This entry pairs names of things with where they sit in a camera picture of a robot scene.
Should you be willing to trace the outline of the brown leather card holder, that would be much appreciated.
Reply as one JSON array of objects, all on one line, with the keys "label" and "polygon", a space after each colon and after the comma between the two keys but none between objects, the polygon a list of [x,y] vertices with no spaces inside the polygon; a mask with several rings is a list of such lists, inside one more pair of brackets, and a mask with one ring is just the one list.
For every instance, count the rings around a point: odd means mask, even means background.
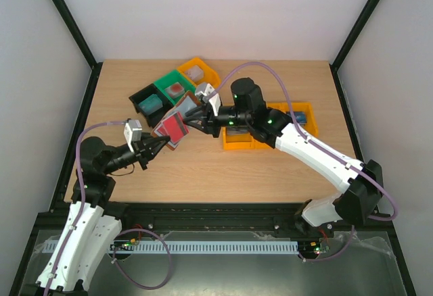
[{"label": "brown leather card holder", "polygon": [[196,96],[191,91],[186,92],[176,105],[165,113],[161,121],[151,131],[151,135],[153,137],[170,137],[166,146],[174,151],[182,139],[189,134],[189,127],[183,123],[186,113],[198,106],[199,101]]}]

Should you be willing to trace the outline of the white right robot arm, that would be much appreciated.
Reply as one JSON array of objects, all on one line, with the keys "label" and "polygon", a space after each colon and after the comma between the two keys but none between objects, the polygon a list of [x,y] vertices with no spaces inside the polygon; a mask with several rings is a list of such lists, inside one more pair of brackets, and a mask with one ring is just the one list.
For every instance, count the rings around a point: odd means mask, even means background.
[{"label": "white right robot arm", "polygon": [[332,183],[336,193],[305,201],[300,208],[300,217],[295,219],[300,235],[310,236],[328,222],[366,223],[383,195],[378,188],[383,183],[379,163],[364,163],[316,139],[295,125],[293,117],[267,106],[251,78],[234,81],[231,94],[234,104],[224,106],[213,86],[203,82],[195,91],[200,105],[186,113],[184,123],[214,137],[223,127],[244,128],[256,141],[299,159]]}]

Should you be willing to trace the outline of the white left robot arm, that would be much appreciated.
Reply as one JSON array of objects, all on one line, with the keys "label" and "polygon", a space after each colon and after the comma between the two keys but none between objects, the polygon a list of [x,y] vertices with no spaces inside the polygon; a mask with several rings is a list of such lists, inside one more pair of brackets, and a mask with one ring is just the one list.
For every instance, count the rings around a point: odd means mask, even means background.
[{"label": "white left robot arm", "polygon": [[67,221],[47,265],[21,295],[87,295],[104,254],[122,230],[126,206],[111,202],[112,173],[130,165],[142,169],[169,141],[142,133],[131,144],[113,147],[99,137],[80,144],[72,203]]}]

